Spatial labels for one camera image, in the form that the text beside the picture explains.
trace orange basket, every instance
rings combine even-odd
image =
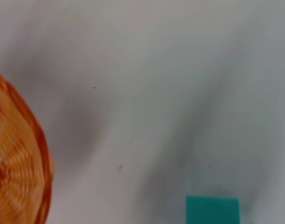
[[[45,223],[53,173],[38,121],[0,75],[0,224]]]

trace dark speck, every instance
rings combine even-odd
[[[119,165],[117,171],[121,171],[123,169],[123,165]]]

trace white backdrop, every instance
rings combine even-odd
[[[0,71],[55,161],[49,224],[285,223],[285,0],[3,0]]]

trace teal sponge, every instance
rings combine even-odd
[[[239,201],[223,197],[186,197],[186,224],[239,224]]]

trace teal square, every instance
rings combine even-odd
[[[239,224],[236,198],[186,196],[186,224]]]

